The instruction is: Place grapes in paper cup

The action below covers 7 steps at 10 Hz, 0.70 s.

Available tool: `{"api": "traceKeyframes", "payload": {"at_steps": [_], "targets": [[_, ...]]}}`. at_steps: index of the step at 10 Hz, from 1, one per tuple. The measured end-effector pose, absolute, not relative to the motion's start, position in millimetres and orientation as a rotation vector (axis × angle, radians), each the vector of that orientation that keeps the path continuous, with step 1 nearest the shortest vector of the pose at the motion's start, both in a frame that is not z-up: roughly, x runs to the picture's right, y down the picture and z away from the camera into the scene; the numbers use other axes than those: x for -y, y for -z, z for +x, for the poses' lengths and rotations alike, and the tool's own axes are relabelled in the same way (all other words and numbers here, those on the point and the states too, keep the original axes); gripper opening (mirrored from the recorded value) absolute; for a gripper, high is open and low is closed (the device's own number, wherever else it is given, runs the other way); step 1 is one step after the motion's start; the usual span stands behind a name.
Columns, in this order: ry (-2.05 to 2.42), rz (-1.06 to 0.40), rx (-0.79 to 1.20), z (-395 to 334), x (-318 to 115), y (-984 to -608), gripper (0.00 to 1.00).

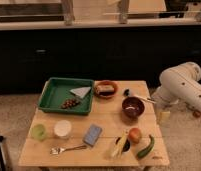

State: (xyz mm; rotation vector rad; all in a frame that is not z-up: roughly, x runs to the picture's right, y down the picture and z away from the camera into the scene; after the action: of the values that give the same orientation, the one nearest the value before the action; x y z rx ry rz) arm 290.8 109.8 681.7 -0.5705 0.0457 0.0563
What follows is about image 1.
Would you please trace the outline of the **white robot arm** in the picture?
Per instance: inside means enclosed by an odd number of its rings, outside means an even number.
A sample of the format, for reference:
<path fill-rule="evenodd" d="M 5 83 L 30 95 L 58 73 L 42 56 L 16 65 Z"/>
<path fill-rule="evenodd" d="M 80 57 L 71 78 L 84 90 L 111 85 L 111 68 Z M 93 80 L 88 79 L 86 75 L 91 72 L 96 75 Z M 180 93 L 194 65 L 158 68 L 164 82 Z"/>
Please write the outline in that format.
<path fill-rule="evenodd" d="M 169 113 L 168 106 L 183 100 L 201 112 L 201 67 L 194 62 L 186 62 L 165 69 L 159 76 L 160 86 L 151 95 L 157 120 L 162 122 Z"/>

